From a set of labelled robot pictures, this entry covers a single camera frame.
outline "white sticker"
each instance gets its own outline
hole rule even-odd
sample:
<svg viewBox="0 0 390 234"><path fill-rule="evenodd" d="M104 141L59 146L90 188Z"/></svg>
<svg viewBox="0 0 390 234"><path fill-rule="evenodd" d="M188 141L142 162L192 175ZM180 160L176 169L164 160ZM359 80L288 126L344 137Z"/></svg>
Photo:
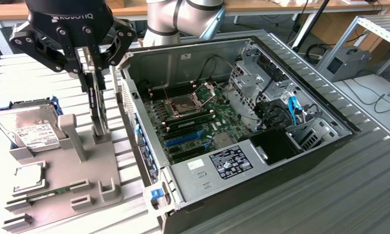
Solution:
<svg viewBox="0 0 390 234"><path fill-rule="evenodd" d="M217 130L217 127L215 125L215 123L211 123L211 126L214 126L215 131Z"/></svg>
<svg viewBox="0 0 390 234"><path fill-rule="evenodd" d="M196 161L192 161L188 163L188 167L190 167L190 170L194 170L199 167L204 166L204 162L203 162L203 159L198 159Z"/></svg>
<svg viewBox="0 0 390 234"><path fill-rule="evenodd" d="M15 132L30 149L59 143L58 136L50 123L15 129Z"/></svg>
<svg viewBox="0 0 390 234"><path fill-rule="evenodd" d="M184 60L184 59L191 59L191 54L182 55L182 60Z"/></svg>

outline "green circuit board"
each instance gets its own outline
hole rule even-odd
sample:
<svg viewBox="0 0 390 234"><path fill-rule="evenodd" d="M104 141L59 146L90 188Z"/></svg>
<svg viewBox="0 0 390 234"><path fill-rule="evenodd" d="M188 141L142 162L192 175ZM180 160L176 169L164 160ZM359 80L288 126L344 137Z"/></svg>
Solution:
<svg viewBox="0 0 390 234"><path fill-rule="evenodd" d="M216 141L217 135L228 136L228 140L225 142L229 144L231 142L236 143L240 137L251 132L243 121L237 118L237 113L227 103L227 97L223 95L223 92L217 87L215 88L215 93L216 96L212 97L211 90L206 86L198 90L196 95L202 103L204 103L212 97L210 102L204 104L200 110L196 110L190 106L190 104L187 104L190 102L187 98L188 95L182 95L172 98L172 100L176 100L176 103L180 104L180 110L184 112L184 115L188 113L196 114L198 112L202 113L203 111L207 112L214 110L212 114L203 116L204 119L198 118L200 123L176 132L198 132L200 133L199 139L186 141L174 146L167 146L167 142L175 139L180 139L183 136L186 136L186 133L180 136L168 138L168 136L171 136L171 132L168 133L163 122L166 122L166 120L175 120L179 118L171 117L174 115L174 110L170 105L166 104L166 99L158 101L144 101L164 152L174 164L203 155L207 152L220 149L221 146Z"/></svg>

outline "motherboard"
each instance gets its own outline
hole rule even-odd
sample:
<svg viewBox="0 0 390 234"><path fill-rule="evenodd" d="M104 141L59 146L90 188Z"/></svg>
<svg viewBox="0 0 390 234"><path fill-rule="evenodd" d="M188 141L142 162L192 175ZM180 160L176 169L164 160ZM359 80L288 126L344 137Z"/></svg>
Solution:
<svg viewBox="0 0 390 234"><path fill-rule="evenodd" d="M251 133L217 83L204 82L188 94L164 94L144 104L172 164L235 144Z"/></svg>

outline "power supply label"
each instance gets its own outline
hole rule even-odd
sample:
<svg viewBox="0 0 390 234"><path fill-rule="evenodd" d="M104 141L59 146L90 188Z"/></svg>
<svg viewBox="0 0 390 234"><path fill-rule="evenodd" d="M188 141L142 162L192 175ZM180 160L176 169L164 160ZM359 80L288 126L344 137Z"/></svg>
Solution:
<svg viewBox="0 0 390 234"><path fill-rule="evenodd" d="M228 179L253 168L249 159L239 146L227 149L210 157L223 179Z"/></svg>

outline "gray table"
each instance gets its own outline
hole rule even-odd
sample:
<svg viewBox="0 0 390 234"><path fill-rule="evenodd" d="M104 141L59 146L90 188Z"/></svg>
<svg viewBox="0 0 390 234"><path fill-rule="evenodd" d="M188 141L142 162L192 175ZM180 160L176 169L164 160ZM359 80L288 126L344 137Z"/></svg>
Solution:
<svg viewBox="0 0 390 234"><path fill-rule="evenodd" d="M192 228L188 233L359 233L367 229L390 233L390 136L384 131L384 126L375 124L364 115L365 111L356 108L353 100L339 89L335 90L336 87L319 77L297 55L264 31L231 33L225 36L247 35L257 35L265 41L359 125L363 133L309 173ZM114 105L111 77L107 76L107 79L106 99L124 201L30 233L162 232L143 201L142 177L119 109ZM78 114L80 129L88 129L88 104L79 81L64 73L55 74L26 55L2 56L0 98L22 98L38 90L35 86L59 95L66 113ZM11 159L10 156L0 155L0 170L6 169L3 161ZM6 215L0 204L0 220Z"/></svg>

